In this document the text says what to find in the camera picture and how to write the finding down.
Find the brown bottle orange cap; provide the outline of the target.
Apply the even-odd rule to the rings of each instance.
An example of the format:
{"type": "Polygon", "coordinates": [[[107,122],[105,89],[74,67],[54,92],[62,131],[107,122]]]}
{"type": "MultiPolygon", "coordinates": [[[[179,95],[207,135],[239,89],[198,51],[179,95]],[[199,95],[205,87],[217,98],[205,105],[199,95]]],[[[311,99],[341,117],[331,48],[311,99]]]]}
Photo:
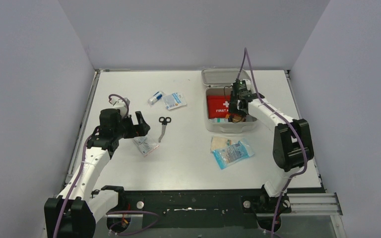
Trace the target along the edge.
{"type": "Polygon", "coordinates": [[[228,120],[228,122],[239,123],[244,122],[246,120],[246,116],[241,116],[238,114],[227,114],[226,119],[228,120]]]}

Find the red first aid pouch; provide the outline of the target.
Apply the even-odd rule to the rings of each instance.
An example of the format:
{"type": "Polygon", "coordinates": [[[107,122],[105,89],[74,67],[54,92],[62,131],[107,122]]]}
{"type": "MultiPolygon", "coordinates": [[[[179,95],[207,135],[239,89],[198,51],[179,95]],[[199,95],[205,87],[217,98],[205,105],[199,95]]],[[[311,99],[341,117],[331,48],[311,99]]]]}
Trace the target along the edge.
{"type": "Polygon", "coordinates": [[[229,113],[230,96],[209,95],[207,99],[208,118],[225,118],[229,113]]]}

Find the small white blue tube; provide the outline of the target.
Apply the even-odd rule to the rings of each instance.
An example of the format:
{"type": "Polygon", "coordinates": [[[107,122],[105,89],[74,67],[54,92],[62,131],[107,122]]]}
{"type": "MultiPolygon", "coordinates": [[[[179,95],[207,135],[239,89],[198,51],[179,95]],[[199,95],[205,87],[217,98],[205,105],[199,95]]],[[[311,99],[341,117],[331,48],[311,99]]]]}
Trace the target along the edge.
{"type": "Polygon", "coordinates": [[[164,92],[162,91],[157,91],[153,96],[151,96],[147,102],[150,105],[154,105],[156,102],[158,102],[164,95],[164,92]]]}

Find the white plastic bottle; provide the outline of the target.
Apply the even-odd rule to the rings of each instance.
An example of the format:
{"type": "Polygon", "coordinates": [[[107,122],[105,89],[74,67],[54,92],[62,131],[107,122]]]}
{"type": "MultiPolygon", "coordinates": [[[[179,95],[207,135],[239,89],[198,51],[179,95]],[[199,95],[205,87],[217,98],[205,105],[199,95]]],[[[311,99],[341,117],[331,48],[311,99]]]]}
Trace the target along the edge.
{"type": "Polygon", "coordinates": [[[228,123],[229,120],[227,118],[213,118],[209,119],[211,123],[228,123]]]}

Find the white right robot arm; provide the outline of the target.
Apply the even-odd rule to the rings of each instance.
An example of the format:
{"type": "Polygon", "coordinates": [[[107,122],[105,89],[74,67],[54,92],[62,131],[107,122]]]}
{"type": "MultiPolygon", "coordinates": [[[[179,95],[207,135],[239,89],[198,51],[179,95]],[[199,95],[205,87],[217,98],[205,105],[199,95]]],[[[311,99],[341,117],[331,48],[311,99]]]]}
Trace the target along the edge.
{"type": "Polygon", "coordinates": [[[280,204],[278,196],[286,191],[294,176],[307,170],[308,161],[314,156],[309,123],[282,113],[262,95],[252,92],[247,79],[232,83],[229,112],[251,116],[274,133],[272,156],[276,171],[263,185],[267,194],[259,199],[263,211],[273,212],[280,204]]]}

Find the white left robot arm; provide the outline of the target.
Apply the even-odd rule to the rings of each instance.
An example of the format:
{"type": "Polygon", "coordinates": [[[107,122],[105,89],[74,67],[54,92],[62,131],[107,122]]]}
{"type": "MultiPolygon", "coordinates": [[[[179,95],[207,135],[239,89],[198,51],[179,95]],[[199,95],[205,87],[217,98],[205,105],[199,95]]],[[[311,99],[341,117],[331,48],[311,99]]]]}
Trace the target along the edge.
{"type": "Polygon", "coordinates": [[[100,112],[100,124],[87,137],[79,167],[66,187],[44,205],[47,236],[50,238],[91,238],[102,213],[91,208],[92,190],[104,167],[112,159],[121,139],[146,136],[150,125],[140,111],[131,115],[120,109],[100,112]]]}

